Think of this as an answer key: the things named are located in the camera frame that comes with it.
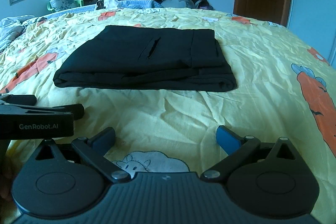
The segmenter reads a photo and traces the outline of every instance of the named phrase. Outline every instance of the green plastic chair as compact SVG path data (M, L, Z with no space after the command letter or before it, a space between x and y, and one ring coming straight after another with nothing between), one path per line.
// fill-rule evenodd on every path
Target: green plastic chair
M77 3L77 7L83 7L84 6L84 1L83 0L75 0L75 3ZM48 2L47 9L51 13L55 13L56 12L55 9L53 7L51 7L50 2Z

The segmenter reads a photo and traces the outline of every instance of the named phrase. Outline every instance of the folded black pants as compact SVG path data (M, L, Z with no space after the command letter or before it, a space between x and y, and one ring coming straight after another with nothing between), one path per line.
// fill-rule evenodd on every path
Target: folded black pants
M210 29L106 26L55 73L57 87L226 92L236 79Z

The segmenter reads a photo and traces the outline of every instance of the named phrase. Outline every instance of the yellow blanket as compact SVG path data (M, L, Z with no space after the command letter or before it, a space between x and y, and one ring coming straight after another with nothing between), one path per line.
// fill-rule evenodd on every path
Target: yellow blanket
M106 25L213 29L238 88L227 93L56 88L55 71ZM124 169L129 166L132 175L130 166L165 171L157 159L168 162L168 172L200 174L227 156L215 139L221 124L262 142L290 138L320 185L312 215L323 224L336 222L335 76L317 51L285 27L187 8L66 14L30 25L25 38L0 55L0 93L34 94L39 106L82 103L85 116L75 122L75 136L57 142L90 137L111 126L117 141L105 157ZM11 142L7 155L16 171L40 141ZM0 215L3 223L11 223L20 214L7 204Z

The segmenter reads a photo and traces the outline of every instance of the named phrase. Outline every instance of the white blanket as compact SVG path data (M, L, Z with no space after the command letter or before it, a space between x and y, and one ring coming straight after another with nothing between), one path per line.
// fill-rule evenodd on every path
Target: white blanket
M31 18L34 16L6 17L0 21L0 52L23 32L23 22Z

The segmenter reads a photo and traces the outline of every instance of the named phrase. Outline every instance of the yellow bedspread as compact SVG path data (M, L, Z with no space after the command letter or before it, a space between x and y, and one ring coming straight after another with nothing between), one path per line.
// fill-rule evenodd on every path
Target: yellow bedspread
M106 25L213 29L238 88L214 93L55 87L53 75L63 61ZM336 100L336 72L285 27L187 8L66 14L30 25L26 37L0 55L0 89L0 93L34 94L39 106L82 103L85 116L75 122L75 136L57 142L90 137L111 126L117 141L105 157L122 168L200 174L227 156L215 139L221 124L262 142L288 137L320 185L312 215L323 224L336 222L336 110L332 102ZM40 141L11 142L7 155L16 171ZM160 167L162 160L167 161L166 170ZM1 215L3 223L11 223L20 214L7 204Z

